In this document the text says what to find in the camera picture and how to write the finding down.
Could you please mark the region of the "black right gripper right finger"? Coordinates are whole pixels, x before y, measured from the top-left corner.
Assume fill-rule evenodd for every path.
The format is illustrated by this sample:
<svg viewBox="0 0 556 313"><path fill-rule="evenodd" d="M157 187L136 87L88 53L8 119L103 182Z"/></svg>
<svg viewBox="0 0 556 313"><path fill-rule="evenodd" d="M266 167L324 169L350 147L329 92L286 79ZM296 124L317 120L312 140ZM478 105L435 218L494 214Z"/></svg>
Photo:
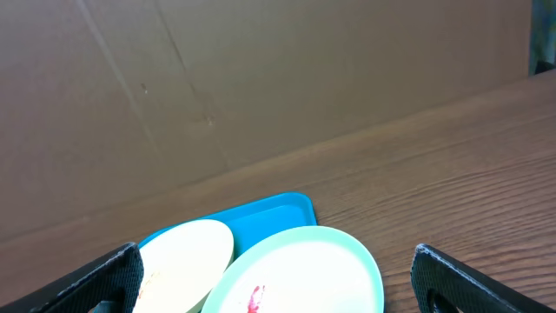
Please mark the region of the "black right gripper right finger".
<svg viewBox="0 0 556 313"><path fill-rule="evenodd" d="M425 313L555 313L436 248L416 246L410 281Z"/></svg>

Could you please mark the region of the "light blue plate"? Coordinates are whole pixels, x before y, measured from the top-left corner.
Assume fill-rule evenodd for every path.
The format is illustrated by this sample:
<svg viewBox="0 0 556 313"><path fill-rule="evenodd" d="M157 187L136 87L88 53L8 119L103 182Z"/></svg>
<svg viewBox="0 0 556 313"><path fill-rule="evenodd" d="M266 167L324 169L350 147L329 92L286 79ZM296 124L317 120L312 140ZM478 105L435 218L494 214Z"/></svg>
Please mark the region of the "light blue plate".
<svg viewBox="0 0 556 313"><path fill-rule="evenodd" d="M325 226L284 230L241 254L202 313L382 312L377 262L348 233Z"/></svg>

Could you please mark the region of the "blue plastic tray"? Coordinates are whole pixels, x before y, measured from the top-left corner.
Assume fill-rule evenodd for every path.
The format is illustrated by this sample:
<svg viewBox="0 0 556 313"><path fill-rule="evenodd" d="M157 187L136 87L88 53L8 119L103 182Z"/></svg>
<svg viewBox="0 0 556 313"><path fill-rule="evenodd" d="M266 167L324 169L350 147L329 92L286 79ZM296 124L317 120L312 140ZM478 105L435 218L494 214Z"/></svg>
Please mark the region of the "blue plastic tray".
<svg viewBox="0 0 556 313"><path fill-rule="evenodd" d="M158 230L139 247L147 264L172 256L225 263L273 234L316 224L309 197L286 192Z"/></svg>

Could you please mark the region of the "yellow plate front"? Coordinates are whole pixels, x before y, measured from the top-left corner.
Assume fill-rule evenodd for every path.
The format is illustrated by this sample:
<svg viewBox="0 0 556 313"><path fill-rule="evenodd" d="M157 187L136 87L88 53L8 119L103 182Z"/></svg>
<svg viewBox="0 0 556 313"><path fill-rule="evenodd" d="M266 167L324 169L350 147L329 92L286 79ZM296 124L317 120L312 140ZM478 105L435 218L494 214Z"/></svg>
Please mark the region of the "yellow plate front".
<svg viewBox="0 0 556 313"><path fill-rule="evenodd" d="M199 312L234 256L222 222L183 223L140 248L144 268L134 313Z"/></svg>

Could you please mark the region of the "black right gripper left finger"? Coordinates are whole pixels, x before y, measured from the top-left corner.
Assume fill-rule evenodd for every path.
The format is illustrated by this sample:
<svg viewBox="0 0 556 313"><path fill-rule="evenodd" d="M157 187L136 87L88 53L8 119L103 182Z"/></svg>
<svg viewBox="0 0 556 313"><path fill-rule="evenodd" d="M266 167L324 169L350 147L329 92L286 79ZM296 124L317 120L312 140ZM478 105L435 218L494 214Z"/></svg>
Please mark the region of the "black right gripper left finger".
<svg viewBox="0 0 556 313"><path fill-rule="evenodd" d="M2 312L102 312L134 309L144 268L136 243L125 243L27 296L8 303Z"/></svg>

